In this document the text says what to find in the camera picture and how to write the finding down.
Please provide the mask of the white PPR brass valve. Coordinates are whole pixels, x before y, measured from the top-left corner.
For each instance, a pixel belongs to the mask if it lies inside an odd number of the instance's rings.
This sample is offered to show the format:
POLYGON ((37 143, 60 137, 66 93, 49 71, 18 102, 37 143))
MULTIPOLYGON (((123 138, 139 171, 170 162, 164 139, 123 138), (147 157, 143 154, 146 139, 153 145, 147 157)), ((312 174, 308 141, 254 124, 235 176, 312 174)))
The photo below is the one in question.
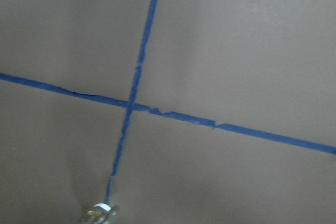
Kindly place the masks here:
POLYGON ((82 224, 113 224, 116 222, 119 207, 107 204, 96 204, 88 209, 78 223, 82 224))

